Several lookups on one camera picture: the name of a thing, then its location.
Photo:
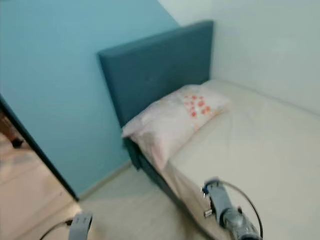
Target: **pillow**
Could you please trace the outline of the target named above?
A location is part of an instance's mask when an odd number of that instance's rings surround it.
[[[149,105],[124,127],[145,156],[163,170],[168,160],[229,100],[204,85],[186,85]]]

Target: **baseboard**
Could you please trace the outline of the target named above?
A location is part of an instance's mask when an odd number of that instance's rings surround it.
[[[79,201],[86,199],[88,196],[90,196],[92,193],[97,191],[99,188],[101,188],[103,185],[105,185],[107,182],[111,181],[115,177],[117,177],[119,174],[121,174],[123,171],[127,170],[132,166],[131,160],[128,160],[124,165],[116,169],[113,173],[109,174],[102,180],[98,181],[96,184],[94,184],[92,187],[90,187],[88,190],[81,193],[78,198]]]

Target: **doorway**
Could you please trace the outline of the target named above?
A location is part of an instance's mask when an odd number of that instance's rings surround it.
[[[0,239],[14,240],[77,199],[40,158],[43,152],[8,106],[0,107],[0,124],[23,141],[17,146],[8,131],[0,133]]]

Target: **single bed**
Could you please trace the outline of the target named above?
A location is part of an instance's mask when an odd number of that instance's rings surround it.
[[[203,217],[209,202],[200,187],[215,176],[252,198],[264,224],[264,239],[319,239],[319,118],[245,88],[209,80],[212,38],[213,22],[205,21],[99,53],[121,127],[187,84],[206,82],[232,102],[229,112],[203,126],[163,170],[125,139],[132,163],[210,239],[231,239],[214,218]],[[235,192],[229,194],[254,222],[248,204]]]

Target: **floor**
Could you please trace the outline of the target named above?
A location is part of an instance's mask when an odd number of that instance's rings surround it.
[[[14,240],[73,200],[31,149],[0,134],[0,239]]]
[[[142,171],[132,166],[80,203],[72,203],[17,240],[38,240],[54,224],[81,210],[93,213],[88,240],[204,240]],[[46,240],[67,240],[61,227]]]

